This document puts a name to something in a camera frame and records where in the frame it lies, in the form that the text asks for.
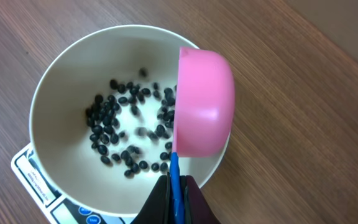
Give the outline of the pink scoop blue handle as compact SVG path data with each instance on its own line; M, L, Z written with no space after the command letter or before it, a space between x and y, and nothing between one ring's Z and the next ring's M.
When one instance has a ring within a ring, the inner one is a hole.
M181 157L211 157L223 151L231 132L234 78L216 52L181 47L170 164L175 223L184 223Z

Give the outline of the black beans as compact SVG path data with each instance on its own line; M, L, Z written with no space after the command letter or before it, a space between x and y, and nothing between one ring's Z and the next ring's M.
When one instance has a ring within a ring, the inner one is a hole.
M167 173L172 157L177 88L150 82L140 68L141 82L109 81L111 93L98 93L85 109L91 148L106 166L124 164L124 176L143 170Z

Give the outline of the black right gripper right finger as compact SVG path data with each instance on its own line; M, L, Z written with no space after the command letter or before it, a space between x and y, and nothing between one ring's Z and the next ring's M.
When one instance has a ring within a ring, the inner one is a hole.
M180 182L185 207L185 224L220 224L195 179L190 175L182 175Z

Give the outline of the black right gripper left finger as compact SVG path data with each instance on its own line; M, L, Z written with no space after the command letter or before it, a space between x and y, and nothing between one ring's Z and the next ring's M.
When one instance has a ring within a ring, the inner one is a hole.
M170 174L161 175L131 224L169 224L170 206Z

